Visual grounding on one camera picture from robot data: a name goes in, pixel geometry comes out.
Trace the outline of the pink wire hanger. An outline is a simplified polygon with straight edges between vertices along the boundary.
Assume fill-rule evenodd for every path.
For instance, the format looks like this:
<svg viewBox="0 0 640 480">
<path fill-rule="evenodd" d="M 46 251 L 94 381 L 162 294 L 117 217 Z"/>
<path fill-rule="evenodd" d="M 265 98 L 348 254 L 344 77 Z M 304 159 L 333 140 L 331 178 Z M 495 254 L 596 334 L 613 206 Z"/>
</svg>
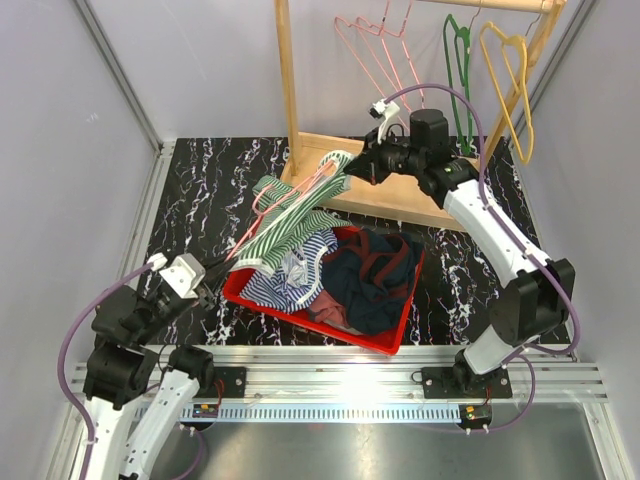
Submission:
<svg viewBox="0 0 640 480">
<path fill-rule="evenodd" d="M 383 97 L 393 93 L 396 87 L 394 79 L 383 64 L 377 45 L 384 31 L 390 6 L 391 2 L 386 1 L 379 20 L 370 20 L 362 15 L 352 19 L 336 16 L 333 20 L 333 27 L 339 39 L 375 90 Z"/>
<path fill-rule="evenodd" d="M 392 92 L 420 81 L 407 40 L 414 4 L 414 1 L 385 1 L 379 19 L 359 15 L 353 22 L 357 38 Z"/>
<path fill-rule="evenodd" d="M 247 228 L 247 231 L 244 233 L 244 235 L 236 242 L 235 246 L 227 254 L 226 260 L 233 259 L 236 256 L 237 251 L 240 250 L 246 242 L 250 241 L 256 235 L 261 222 L 264 220 L 268 213 L 281 205 L 283 202 L 286 202 L 291 197 L 294 197 L 295 199 L 302 198 L 313 187 L 320 184 L 322 181 L 328 179 L 332 174 L 334 174 L 337 171 L 338 166 L 339 162 L 336 159 L 331 158 L 327 161 L 322 160 L 317 170 L 311 176 L 304 179 L 297 186 L 292 187 L 290 191 L 288 191 L 284 196 L 282 196 L 275 203 L 271 204 L 265 210 L 259 210 L 259 200 L 264 196 L 266 192 L 274 188 L 273 184 L 266 185 L 255 197 L 252 203 L 252 209 L 254 214 L 256 215 L 256 219 Z"/>
</svg>

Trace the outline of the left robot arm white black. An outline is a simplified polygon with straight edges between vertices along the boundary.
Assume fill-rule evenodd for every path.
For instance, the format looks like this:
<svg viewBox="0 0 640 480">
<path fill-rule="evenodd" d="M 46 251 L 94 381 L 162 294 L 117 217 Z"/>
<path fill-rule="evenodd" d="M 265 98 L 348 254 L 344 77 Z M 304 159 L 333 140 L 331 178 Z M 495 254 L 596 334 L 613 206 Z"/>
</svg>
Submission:
<svg viewBox="0 0 640 480">
<path fill-rule="evenodd" d="M 217 368 L 210 352 L 180 345 L 170 352 L 151 403 L 144 403 L 160 359 L 150 341 L 185 312 L 212 308 L 234 263 L 219 257 L 201 264 L 191 254 L 173 260 L 157 254 L 82 312 L 95 316 L 96 338 L 86 364 L 85 398 L 73 401 L 87 432 L 84 458 L 73 478 L 148 479 L 193 400 L 241 396 L 245 368 Z"/>
</svg>

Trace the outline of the red tank top grey trim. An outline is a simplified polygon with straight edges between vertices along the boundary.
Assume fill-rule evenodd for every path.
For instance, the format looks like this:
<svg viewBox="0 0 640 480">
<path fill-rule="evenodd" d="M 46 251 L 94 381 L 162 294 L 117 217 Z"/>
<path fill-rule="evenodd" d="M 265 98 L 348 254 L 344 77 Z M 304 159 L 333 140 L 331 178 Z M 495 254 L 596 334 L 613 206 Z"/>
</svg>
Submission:
<svg viewBox="0 0 640 480">
<path fill-rule="evenodd" d="M 316 323 L 325 323 L 338 329 L 348 329 L 346 309 L 338 303 L 326 290 L 314 299 L 307 308 L 310 319 Z"/>
</svg>

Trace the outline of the yellow plastic hanger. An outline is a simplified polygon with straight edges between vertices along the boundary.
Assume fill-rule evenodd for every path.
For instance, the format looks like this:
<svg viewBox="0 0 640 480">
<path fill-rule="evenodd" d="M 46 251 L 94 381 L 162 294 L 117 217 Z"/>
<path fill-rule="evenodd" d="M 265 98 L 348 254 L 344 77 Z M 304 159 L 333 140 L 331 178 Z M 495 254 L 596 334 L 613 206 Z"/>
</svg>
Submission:
<svg viewBox="0 0 640 480">
<path fill-rule="evenodd" d="M 538 62 L 540 41 L 538 32 L 535 32 L 531 39 L 528 38 L 528 35 L 536 24 L 536 21 L 532 22 L 525 35 L 509 35 L 492 21 L 486 22 L 480 30 L 481 52 L 499 105 L 498 115 L 483 150 L 487 157 L 493 154 L 499 138 L 504 133 L 511 135 L 516 156 L 522 164 L 528 164 L 533 156 L 535 129 L 528 81 L 531 71 Z M 509 86 L 504 85 L 498 78 L 497 65 L 489 52 L 488 43 L 490 40 L 495 41 L 499 46 L 501 67 L 508 75 Z M 517 105 L 522 107 L 524 115 L 525 132 L 527 133 L 525 145 L 517 138 L 516 125 L 513 120 L 513 113 Z"/>
</svg>

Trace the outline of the green white striped tank top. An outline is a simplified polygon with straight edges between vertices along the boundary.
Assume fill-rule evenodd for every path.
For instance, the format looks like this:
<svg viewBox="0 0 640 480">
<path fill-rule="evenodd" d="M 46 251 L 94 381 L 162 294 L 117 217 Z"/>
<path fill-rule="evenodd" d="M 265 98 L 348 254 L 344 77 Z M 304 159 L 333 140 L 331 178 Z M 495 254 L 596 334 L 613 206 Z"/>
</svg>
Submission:
<svg viewBox="0 0 640 480">
<path fill-rule="evenodd" d="M 336 159 L 339 162 L 337 171 L 302 198 L 291 197 L 268 213 L 256 235 L 237 251 L 233 258 L 237 263 L 232 270 L 253 269 L 271 276 L 285 254 L 303 244 L 313 233 L 349 227 L 349 221 L 320 209 L 319 205 L 350 189 L 350 179 L 344 174 L 343 168 L 354 157 L 344 150 L 333 150 L 326 154 L 321 161 Z M 265 210 L 292 188 L 273 176 L 265 175 L 253 187 L 254 199 L 268 184 L 273 184 L 274 188 L 259 200 L 259 210 Z"/>
</svg>

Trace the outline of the blue white striped tank top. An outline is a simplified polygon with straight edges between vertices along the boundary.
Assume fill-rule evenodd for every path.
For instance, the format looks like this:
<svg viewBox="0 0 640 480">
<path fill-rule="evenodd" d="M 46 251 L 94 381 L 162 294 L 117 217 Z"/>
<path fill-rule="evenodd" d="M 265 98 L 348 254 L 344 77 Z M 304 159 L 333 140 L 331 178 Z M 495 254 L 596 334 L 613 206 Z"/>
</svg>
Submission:
<svg viewBox="0 0 640 480">
<path fill-rule="evenodd" d="M 255 271 L 240 297 L 287 314 L 306 309 L 324 290 L 323 258 L 337 248 L 338 239 L 333 229 L 313 233 L 285 254 L 271 276 Z"/>
</svg>

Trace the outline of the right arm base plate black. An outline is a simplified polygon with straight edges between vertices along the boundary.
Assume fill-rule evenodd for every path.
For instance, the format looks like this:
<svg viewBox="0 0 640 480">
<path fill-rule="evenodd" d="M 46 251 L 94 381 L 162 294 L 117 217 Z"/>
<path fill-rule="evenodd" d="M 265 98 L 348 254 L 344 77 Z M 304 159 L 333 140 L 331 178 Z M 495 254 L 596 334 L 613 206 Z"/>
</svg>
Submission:
<svg viewBox="0 0 640 480">
<path fill-rule="evenodd" d="M 506 370 L 477 375 L 459 366 L 422 367 L 411 374 L 425 399 L 510 399 L 513 391 Z"/>
</svg>

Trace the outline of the navy maroon tank top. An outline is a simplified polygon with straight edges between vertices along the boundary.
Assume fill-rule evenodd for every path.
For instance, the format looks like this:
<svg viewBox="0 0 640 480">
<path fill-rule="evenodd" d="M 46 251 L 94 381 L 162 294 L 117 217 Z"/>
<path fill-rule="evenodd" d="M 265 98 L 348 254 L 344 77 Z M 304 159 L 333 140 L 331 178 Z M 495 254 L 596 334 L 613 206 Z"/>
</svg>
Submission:
<svg viewBox="0 0 640 480">
<path fill-rule="evenodd" d="M 351 329 L 378 335 L 397 327 L 423 251 L 409 235 L 361 229 L 324 256 L 322 284 Z"/>
</svg>

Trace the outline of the green plastic hanger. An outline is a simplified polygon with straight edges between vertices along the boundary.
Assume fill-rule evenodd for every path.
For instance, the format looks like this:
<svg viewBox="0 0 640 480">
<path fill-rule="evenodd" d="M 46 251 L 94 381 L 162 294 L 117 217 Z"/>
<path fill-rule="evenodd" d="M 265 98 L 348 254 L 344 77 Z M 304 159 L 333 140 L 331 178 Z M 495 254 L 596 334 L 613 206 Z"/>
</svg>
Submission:
<svg viewBox="0 0 640 480">
<path fill-rule="evenodd" d="M 469 66 L 471 53 L 471 34 L 466 26 L 459 26 L 452 14 L 448 14 L 443 24 L 443 47 L 447 80 L 450 89 L 458 87 L 467 101 L 470 100 Z M 450 96 L 452 113 L 456 127 L 456 144 L 464 155 L 471 154 L 474 149 L 473 116 L 466 111 L 466 129 L 463 129 L 458 98 Z"/>
</svg>

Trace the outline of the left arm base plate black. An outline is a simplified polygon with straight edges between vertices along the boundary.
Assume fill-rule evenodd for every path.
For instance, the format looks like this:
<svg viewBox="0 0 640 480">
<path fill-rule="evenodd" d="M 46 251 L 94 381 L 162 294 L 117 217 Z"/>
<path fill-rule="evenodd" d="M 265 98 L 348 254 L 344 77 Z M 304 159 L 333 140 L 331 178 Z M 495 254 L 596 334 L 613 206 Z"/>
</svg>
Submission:
<svg viewBox="0 0 640 480">
<path fill-rule="evenodd" d="M 246 367 L 215 366 L 211 382 L 198 392 L 198 398 L 216 398 L 219 393 L 223 399 L 241 399 L 245 396 L 247 385 Z"/>
</svg>

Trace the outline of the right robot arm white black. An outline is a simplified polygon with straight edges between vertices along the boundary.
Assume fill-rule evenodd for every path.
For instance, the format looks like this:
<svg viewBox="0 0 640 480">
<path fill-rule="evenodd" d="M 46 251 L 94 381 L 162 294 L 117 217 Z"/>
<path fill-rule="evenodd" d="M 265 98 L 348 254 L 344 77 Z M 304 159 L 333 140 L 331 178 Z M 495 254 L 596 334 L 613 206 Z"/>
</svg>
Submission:
<svg viewBox="0 0 640 480">
<path fill-rule="evenodd" d="M 453 154 L 441 111 L 411 113 L 407 137 L 391 132 L 398 113 L 395 102 L 373 104 L 370 114 L 380 124 L 365 136 L 345 172 L 371 185 L 392 174 L 415 178 L 421 192 L 454 218 L 489 260 L 502 292 L 489 309 L 488 327 L 456 355 L 445 379 L 461 396 L 482 396 L 515 354 L 566 322 L 575 270 L 533 244 L 486 191 L 471 161 Z"/>
</svg>

